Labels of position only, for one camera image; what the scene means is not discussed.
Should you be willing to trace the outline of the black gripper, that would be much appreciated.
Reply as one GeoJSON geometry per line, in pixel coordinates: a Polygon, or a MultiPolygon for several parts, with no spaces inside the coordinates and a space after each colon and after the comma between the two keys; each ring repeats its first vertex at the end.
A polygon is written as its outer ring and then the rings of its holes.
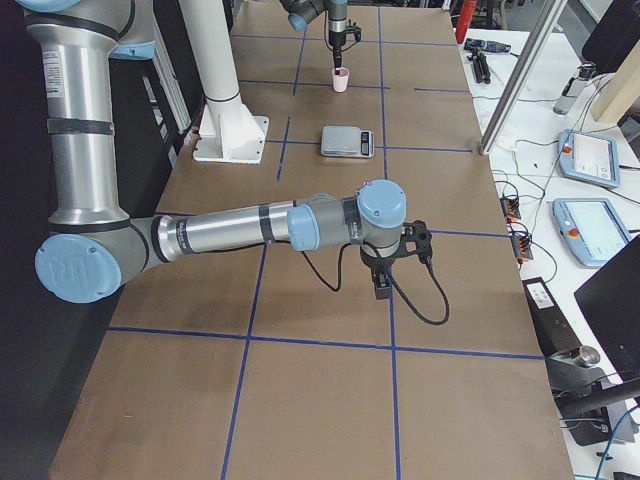
{"type": "Polygon", "coordinates": [[[376,299],[389,299],[392,290],[392,281],[389,269],[393,265],[394,260],[378,257],[369,247],[360,249],[360,258],[370,269],[371,281],[376,299]]]}
{"type": "Polygon", "coordinates": [[[333,68],[342,67],[342,48],[346,43],[346,19],[328,19],[328,43],[332,48],[333,68]]]}

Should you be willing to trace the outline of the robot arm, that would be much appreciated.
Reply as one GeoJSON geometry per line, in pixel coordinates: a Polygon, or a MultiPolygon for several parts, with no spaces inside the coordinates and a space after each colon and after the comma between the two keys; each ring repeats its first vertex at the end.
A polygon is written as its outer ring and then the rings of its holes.
{"type": "Polygon", "coordinates": [[[165,168],[130,167],[143,187],[119,188],[110,64],[155,54],[149,1],[26,1],[26,29],[39,44],[52,141],[57,206],[35,255],[41,284],[71,303],[112,295],[137,275],[183,256],[287,243],[306,253],[356,245],[374,279],[406,255],[404,191],[389,180],[356,195],[204,215],[158,216],[165,168]]]}
{"type": "Polygon", "coordinates": [[[346,0],[280,0],[279,3],[288,14],[288,21],[296,31],[305,30],[322,13],[327,14],[329,49],[332,52],[335,72],[342,67],[342,52],[346,45],[349,28],[346,0]]]}

